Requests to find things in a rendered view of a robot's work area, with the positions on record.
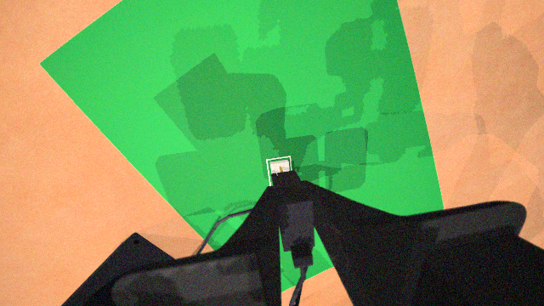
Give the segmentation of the black cable with plug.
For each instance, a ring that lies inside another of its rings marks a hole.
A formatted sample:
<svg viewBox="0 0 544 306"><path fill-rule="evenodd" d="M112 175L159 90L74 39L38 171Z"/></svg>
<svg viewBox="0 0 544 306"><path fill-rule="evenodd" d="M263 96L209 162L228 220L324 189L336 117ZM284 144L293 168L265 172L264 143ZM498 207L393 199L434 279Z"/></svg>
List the black cable with plug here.
<svg viewBox="0 0 544 306"><path fill-rule="evenodd" d="M313 265L312 251L315 247L313 200L295 170L271 173L271 178L275 190L283 249L284 252L292 252L295 269L301 269L301 277L289 303L289 306L298 306L307 268ZM233 213L219 220L196 254L202 252L220 223L229 218L250 213L251 210Z"/></svg>

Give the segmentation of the green circuit board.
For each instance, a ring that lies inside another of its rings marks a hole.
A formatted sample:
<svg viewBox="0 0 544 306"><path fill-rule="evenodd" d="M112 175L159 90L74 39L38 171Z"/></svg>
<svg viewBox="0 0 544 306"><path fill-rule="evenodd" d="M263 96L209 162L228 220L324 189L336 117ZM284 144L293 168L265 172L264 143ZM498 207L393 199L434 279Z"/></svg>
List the green circuit board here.
<svg viewBox="0 0 544 306"><path fill-rule="evenodd" d="M39 65L203 240L292 170L444 209L397 0L122 0Z"/></svg>

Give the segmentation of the dark grey computer fan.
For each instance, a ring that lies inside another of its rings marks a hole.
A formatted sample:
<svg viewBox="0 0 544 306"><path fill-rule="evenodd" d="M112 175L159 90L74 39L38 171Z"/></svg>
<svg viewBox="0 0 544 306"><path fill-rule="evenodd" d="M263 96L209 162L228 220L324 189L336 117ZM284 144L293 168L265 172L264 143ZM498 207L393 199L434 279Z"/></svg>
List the dark grey computer fan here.
<svg viewBox="0 0 544 306"><path fill-rule="evenodd" d="M123 275L138 266L173 259L134 232L60 306L116 306L111 289Z"/></svg>

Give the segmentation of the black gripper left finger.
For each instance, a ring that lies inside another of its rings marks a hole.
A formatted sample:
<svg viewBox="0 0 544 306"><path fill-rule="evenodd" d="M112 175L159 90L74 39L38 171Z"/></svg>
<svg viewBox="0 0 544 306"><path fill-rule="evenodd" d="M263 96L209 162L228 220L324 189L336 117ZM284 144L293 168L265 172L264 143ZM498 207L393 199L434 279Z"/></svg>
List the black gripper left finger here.
<svg viewBox="0 0 544 306"><path fill-rule="evenodd" d="M116 306L282 306L274 186L218 250L138 266L111 297Z"/></svg>

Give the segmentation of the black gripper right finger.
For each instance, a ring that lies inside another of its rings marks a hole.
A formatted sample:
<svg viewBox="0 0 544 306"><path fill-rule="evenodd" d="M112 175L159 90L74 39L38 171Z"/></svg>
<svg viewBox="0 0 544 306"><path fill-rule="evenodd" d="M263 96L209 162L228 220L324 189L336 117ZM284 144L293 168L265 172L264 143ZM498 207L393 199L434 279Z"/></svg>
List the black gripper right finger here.
<svg viewBox="0 0 544 306"><path fill-rule="evenodd" d="M487 201L395 215L307 180L314 227L354 306L411 306L424 258L434 250L519 235L527 209Z"/></svg>

